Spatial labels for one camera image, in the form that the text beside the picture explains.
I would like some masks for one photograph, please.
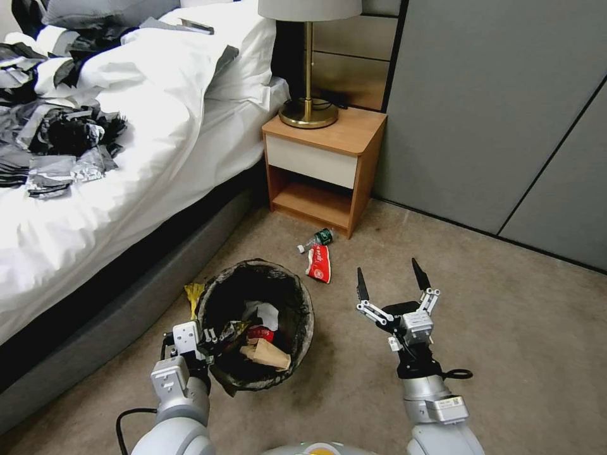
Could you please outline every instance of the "brass lamp base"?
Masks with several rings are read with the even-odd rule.
[[[278,116],[289,126],[313,130],[335,123],[338,109],[337,106],[328,101],[314,98],[312,99],[312,109],[306,113],[304,101],[290,100],[280,108]]]

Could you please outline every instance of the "plastic bottle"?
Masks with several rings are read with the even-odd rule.
[[[304,254],[307,250],[312,248],[312,245],[316,245],[316,244],[328,245],[336,238],[337,238],[337,233],[335,232],[335,229],[329,229],[329,228],[325,227],[321,231],[318,231],[316,234],[314,234],[314,237],[312,237],[310,240],[308,240],[308,242],[306,242],[306,244],[297,245],[297,250],[301,254]]]

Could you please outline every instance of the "beige carpet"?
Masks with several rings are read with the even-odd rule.
[[[199,279],[254,257],[303,275],[307,261],[296,245],[314,231],[258,210]],[[235,398],[214,383],[210,429],[218,454],[253,455],[300,440],[405,452],[411,425],[396,358],[354,306],[357,266],[378,305],[417,298],[411,256],[443,292],[433,313],[435,357],[445,369],[475,373],[449,385],[465,397],[487,454],[606,454],[607,277],[380,202],[370,204],[350,241],[331,246],[331,284],[304,279],[316,332],[295,375]],[[135,344],[1,437],[0,452],[119,453],[116,416],[156,405],[148,378],[161,332],[187,318],[181,296]],[[151,425],[149,415],[125,418],[129,449]]]

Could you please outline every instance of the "nightstand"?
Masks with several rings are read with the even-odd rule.
[[[385,125],[385,114],[352,107],[318,130],[270,120],[262,127],[270,210],[350,238],[369,201]]]

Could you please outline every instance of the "yellow part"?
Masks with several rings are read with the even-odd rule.
[[[190,283],[183,287],[185,293],[188,295],[190,301],[190,309],[192,311],[190,320],[196,320],[196,307],[198,306],[198,300],[204,292],[204,284]]]

